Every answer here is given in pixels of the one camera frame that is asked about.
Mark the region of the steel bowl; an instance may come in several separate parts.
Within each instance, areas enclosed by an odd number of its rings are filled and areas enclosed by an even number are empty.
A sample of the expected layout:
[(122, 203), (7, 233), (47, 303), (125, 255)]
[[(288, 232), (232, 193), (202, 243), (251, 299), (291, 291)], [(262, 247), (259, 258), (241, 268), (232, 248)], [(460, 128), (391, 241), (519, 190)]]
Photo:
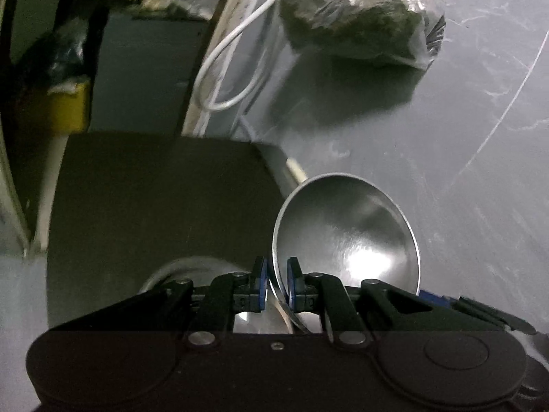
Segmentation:
[(289, 308), (287, 261), (304, 273), (327, 273), (346, 286), (379, 279), (412, 294), (421, 284), (420, 251), (401, 209), (368, 181), (346, 173), (307, 177), (294, 173), (296, 188), (273, 228), (271, 287), (277, 308), (295, 331), (308, 324)]

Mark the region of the lower steel plate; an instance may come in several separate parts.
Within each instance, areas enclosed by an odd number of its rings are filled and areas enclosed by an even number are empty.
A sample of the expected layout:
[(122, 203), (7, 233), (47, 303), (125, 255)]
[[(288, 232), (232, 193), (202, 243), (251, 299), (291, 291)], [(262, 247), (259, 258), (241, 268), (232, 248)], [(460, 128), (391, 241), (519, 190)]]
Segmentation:
[(141, 286), (139, 293), (183, 279), (192, 280), (195, 286), (209, 286), (215, 277), (225, 273), (249, 273), (253, 262), (254, 260), (248, 263), (234, 263), (208, 256), (180, 257), (154, 270)]

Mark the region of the dark cabinet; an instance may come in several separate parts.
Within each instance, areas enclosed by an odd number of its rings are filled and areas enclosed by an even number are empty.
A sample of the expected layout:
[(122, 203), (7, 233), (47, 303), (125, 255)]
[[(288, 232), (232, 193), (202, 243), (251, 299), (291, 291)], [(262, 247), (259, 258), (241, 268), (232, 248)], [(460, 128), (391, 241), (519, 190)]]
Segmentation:
[(207, 31), (207, 21), (111, 13), (98, 53), (89, 129), (176, 133)]

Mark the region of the yellow bin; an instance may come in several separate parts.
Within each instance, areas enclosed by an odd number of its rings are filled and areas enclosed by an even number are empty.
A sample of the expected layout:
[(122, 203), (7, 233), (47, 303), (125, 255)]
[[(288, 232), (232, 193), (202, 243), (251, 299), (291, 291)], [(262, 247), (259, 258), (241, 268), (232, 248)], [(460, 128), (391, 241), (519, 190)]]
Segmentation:
[(83, 133), (89, 126), (89, 79), (74, 78), (47, 91), (46, 127), (54, 134)]

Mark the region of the clear plastic bag of greens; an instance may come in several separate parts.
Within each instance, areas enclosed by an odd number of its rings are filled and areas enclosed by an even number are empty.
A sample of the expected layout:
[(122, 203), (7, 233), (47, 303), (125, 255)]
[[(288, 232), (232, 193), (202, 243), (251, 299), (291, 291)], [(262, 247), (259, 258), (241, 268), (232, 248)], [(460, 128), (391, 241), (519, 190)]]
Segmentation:
[(442, 47), (443, 0), (278, 0), (295, 50), (427, 70)]

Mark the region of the black garbage bag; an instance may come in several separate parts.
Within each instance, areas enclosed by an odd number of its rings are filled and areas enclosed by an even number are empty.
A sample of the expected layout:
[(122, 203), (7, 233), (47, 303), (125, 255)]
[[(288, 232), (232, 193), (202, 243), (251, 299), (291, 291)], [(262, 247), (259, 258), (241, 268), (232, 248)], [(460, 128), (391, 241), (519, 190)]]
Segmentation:
[(76, 17), (55, 33), (54, 57), (48, 73), (53, 85), (82, 76), (85, 73), (85, 43), (89, 22)]

